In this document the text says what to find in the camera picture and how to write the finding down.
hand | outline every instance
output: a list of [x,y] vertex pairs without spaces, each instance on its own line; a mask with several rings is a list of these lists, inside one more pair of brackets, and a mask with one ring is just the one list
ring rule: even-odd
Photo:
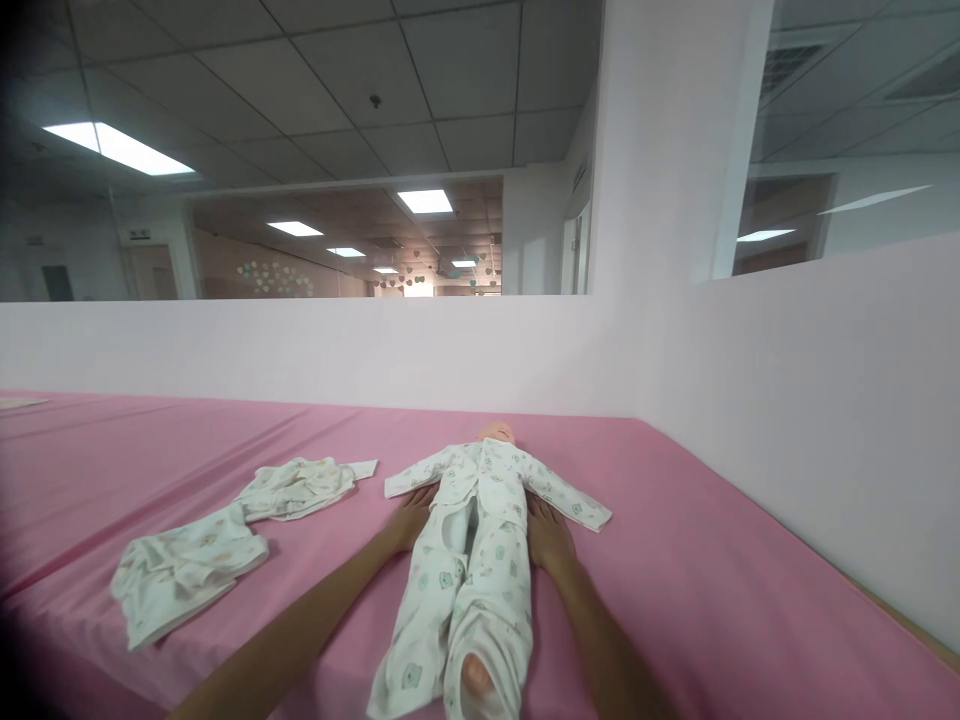
[[528,495],[527,533],[533,564],[556,578],[578,565],[577,549],[563,515],[538,497]]
[[413,544],[420,537],[420,532],[430,517],[430,503],[437,494],[438,487],[438,484],[434,484],[410,493],[390,516],[390,520],[380,531],[380,537],[392,552],[413,550]]

air vent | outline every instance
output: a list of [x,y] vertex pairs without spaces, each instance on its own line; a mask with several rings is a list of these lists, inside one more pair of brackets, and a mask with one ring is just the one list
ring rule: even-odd
[[887,100],[934,100],[960,91],[960,51],[914,75],[887,95]]
[[367,242],[381,250],[396,250],[403,247],[393,238],[368,238]]
[[767,51],[760,95],[769,95],[822,50],[824,45],[801,45]]

onesie sleeve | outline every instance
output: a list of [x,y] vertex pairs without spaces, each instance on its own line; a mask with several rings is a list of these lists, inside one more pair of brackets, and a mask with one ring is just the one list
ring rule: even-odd
[[411,465],[403,472],[388,477],[383,483],[383,496],[396,497],[418,487],[436,482],[453,461],[460,445],[449,445],[440,452]]
[[546,500],[574,522],[594,532],[600,532],[613,515],[532,455],[524,453],[520,461],[520,475],[527,490]]

onesie leg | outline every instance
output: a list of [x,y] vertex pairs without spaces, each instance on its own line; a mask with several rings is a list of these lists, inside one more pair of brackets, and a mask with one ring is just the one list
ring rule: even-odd
[[476,500],[436,506],[417,538],[393,641],[377,669],[367,705],[375,720],[392,720],[443,692],[450,615],[463,583],[463,554]]
[[533,649],[526,534],[487,516],[457,595],[444,682],[448,718],[518,718]]

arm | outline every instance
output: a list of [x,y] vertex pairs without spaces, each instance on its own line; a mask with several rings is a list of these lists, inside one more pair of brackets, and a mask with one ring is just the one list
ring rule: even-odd
[[438,453],[411,465],[403,472],[388,477],[383,482],[384,497],[396,497],[422,487],[443,477],[444,470],[453,461],[462,445],[449,445]]
[[532,455],[521,454],[520,473],[527,490],[543,498],[563,515],[585,528],[600,532],[613,515],[603,505],[577,490]]
[[577,560],[570,530],[559,512],[531,498],[530,559],[553,579],[580,650],[590,697],[600,720],[679,716],[630,640],[607,610]]
[[356,555],[227,658],[167,720],[266,718],[320,655],[341,618],[399,552],[413,548],[436,488],[417,491]]

